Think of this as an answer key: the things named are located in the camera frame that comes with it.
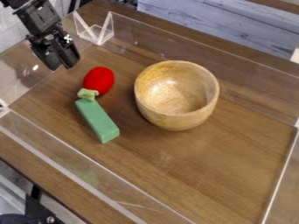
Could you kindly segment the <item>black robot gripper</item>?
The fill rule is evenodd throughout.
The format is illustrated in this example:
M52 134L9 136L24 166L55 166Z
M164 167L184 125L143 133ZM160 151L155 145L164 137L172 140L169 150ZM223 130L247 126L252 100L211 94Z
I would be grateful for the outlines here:
M80 53L71 35L61 28L61 17L51 1L29 0L13 14L29 32L27 39L32 43L32 51L43 64L52 71L61 64L72 68L80 61ZM51 41L53 41L53 48L48 44Z

